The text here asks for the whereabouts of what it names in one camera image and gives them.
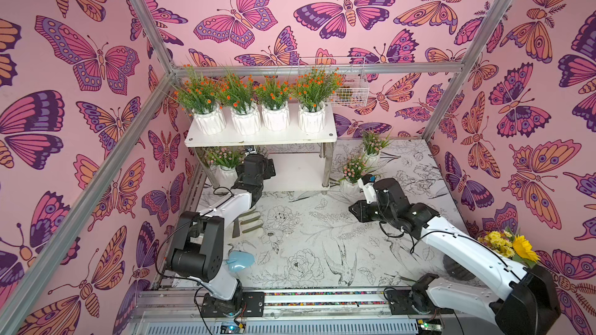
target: white flower pot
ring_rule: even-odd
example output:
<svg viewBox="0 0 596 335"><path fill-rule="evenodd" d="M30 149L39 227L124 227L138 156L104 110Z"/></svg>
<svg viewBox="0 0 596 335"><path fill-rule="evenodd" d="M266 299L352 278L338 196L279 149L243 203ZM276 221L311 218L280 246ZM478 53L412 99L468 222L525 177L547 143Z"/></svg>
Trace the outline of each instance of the white flower pot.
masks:
<svg viewBox="0 0 596 335"><path fill-rule="evenodd" d="M290 109L288 109L287 101L284 103L284 106L278 110L267 109L267 107L263 105L261 114L263 115L263 124L265 128L270 131L285 130L290 125Z"/></svg>
<svg viewBox="0 0 596 335"><path fill-rule="evenodd" d="M298 126L302 131L317 133L325 128L325 103L320 102L317 107L321 109L312 113L302 105L298 109Z"/></svg>
<svg viewBox="0 0 596 335"><path fill-rule="evenodd" d="M219 103L215 103L215 108L209 114L193 113L192 116L197 122L198 129L205 135L215 135L225 128L225 117L222 109L219 108Z"/></svg>
<svg viewBox="0 0 596 335"><path fill-rule="evenodd" d="M232 109L232 123L241 135L254 135L260 130L260 114L257 105L252 103L246 114L238 114Z"/></svg>

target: pink butterfly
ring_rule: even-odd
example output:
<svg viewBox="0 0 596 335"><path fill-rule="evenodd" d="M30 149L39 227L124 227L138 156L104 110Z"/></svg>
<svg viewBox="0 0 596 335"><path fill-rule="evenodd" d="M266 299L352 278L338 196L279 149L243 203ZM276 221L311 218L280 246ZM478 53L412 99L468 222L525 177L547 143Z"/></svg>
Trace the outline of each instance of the pink butterfly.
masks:
<svg viewBox="0 0 596 335"><path fill-rule="evenodd" d="M238 10L232 8L229 11L231 16L216 15L205 18L194 29L194 34L200 40L211 39L218 43L230 40L246 49L255 41L255 35L250 31L253 26L257 30L265 31L277 24L273 13L266 7L268 3L269 0L236 0Z"/></svg>
<svg viewBox="0 0 596 335"><path fill-rule="evenodd" d="M386 43L383 44L383 52L379 52L376 47L373 47L379 57L373 52L367 51L363 48L350 48L348 57L351 57L350 63L399 63L399 62L413 62L413 52L416 50L418 43L412 39L412 33L403 29L389 45L387 49L387 56L385 53ZM375 80L378 74L367 74L368 82Z"/></svg>
<svg viewBox="0 0 596 335"><path fill-rule="evenodd" d="M383 93L383 90L381 90L381 92L376 93L376 97L367 97L367 104L361 108L355 109L354 113L360 115L366 115L371 113L377 106L377 101L381 108L388 112L389 103L387 102L387 100L395 102L405 102L410 100L413 96L413 86L420 78L420 75L421 74L419 72L407 74L404 78L399 79L394 85L392 85L387 90L387 92Z"/></svg>
<svg viewBox="0 0 596 335"><path fill-rule="evenodd" d="M159 137L149 130L149 142L153 146L153 158L158 161L159 170L164 172L166 168L174 170L176 164L175 159L178 158L178 145L180 144L180 134L177 134L172 140L172 133L168 135L168 139L161 132L161 140Z"/></svg>
<svg viewBox="0 0 596 335"><path fill-rule="evenodd" d="M311 30L318 30L327 23L319 35L322 39L330 37L343 38L346 36L346 20L350 26L356 25L356 17L366 30L374 24L389 17L389 11L373 6L391 7L395 0L343 0L343 5L337 3L312 3L298 8L294 12L296 21Z"/></svg>
<svg viewBox="0 0 596 335"><path fill-rule="evenodd" d="M130 14L133 17L132 21L130 23L130 40L136 40L139 37L140 33L142 33L143 37L145 37L145 30L143 29L143 27L141 25L141 21L139 20L139 18L137 16L137 12L135 11L132 4L130 3L130 0L126 0L126 3L128 4L128 9L130 10ZM171 33L168 33L167 31L164 30L164 29L168 28L168 26L166 24L164 24L163 22L169 22L171 24L186 24L188 22L188 20L185 19L184 17L181 17L181 16L175 14L172 11L168 11L167 9L164 9L164 8L158 8L159 5L157 4L156 0L145 0L145 4L147 5L147 8L149 8L149 11L151 12L151 16L153 17L153 20L155 21L155 25L161 35L161 39L166 43L177 44L179 46L183 46L184 43L180 39L176 38L174 35L172 35ZM147 39L147 55L149 56L149 58L151 58L152 54L153 54L153 46L149 42L149 39Z"/></svg>
<svg viewBox="0 0 596 335"><path fill-rule="evenodd" d="M463 92L456 95L453 101L451 101L451 105L447 109L447 113L445 113L443 119L441 119L441 122L439 122L439 130L446 134L447 137L450 137L454 143L457 140L457 130L455 129L455 123L453 122L457 115L455 115L454 112L457 110L457 108L459 108L463 101Z"/></svg>
<svg viewBox="0 0 596 335"><path fill-rule="evenodd" d="M420 106L405 108L395 112L395 116L403 116L405 119L412 119L415 122L425 122L430 119L430 115L435 111L439 100L443 96L441 86L443 84L434 84L426 94L426 102L418 100Z"/></svg>
<svg viewBox="0 0 596 335"><path fill-rule="evenodd" d="M49 41L57 58L74 65L73 72L81 91L99 91L102 79L107 78L113 93L126 94L126 77L135 74L135 66L139 63L137 51L116 46L104 54L103 47L92 48L75 30L43 16L37 16L35 30Z"/></svg>

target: yellow flower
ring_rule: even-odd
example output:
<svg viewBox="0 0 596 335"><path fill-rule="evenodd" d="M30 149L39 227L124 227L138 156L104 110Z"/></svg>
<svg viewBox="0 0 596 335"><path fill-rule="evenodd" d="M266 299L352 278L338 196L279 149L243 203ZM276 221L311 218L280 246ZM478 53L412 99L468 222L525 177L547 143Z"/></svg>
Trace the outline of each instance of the yellow flower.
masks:
<svg viewBox="0 0 596 335"><path fill-rule="evenodd" d="M524 259L528 259L533 262L540 260L540 257L538 257L534 251L532 251L532 245L530 242L523 235L517 236L515 241L513 241L513 249L520 257L523 257Z"/></svg>

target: metal rail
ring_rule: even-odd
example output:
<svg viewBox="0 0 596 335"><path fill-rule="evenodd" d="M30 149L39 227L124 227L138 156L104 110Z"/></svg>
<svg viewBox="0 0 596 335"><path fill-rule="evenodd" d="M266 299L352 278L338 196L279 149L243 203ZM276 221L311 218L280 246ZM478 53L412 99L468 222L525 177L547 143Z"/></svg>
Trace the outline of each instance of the metal rail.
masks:
<svg viewBox="0 0 596 335"><path fill-rule="evenodd" d="M466 51L466 56L464 56L464 59L462 60L462 63L464 64L463 69L451 79L451 83L443 93L443 97L439 101L433 116L426 125L424 133L422 133L422 138L426 141L430 140L430 137L435 133L435 130L439 126L439 122L443 119L443 116L451 105L451 101L453 101L455 95L459 92L461 86L463 86L468 73L472 70L474 63L481 55L482 49L492 35L492 32L495 31L496 26L499 24L499 21L503 17L503 14L505 14L511 1L512 0L495 0L490 7L488 14L482 21L481 27L478 29L476 36L474 36L474 40L472 40L470 47L468 47L468 50Z"/></svg>

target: floral printed floor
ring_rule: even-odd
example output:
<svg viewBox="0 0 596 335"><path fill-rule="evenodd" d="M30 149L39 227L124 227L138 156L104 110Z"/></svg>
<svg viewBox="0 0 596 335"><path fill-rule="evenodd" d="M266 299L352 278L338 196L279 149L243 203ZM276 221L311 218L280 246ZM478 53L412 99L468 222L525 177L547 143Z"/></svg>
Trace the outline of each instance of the floral printed floor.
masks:
<svg viewBox="0 0 596 335"><path fill-rule="evenodd" d="M334 151L332 178L339 179L346 158L359 153L359 140L341 140ZM317 152L318 145L268 146L271 153ZM444 183L435 160L423 140L396 140L383 150L377 165L380 177L398 180L411 203L423 202L461 230L466 230ZM201 204L207 206L215 196L205 189ZM389 239L377 222L362 224L347 210L359 197L348 197L332 187L326 195L301 193L264 193L257 203L263 228L250 235L231 237L227 230L227 249L249 252L255 264L238 274L244 287L363 287L404 286L408 279L419 279L427 272L447 277L443 253L424 243L409 254L408 236ZM384 226L388 233L397 232ZM192 286L177 281L173 286Z"/></svg>

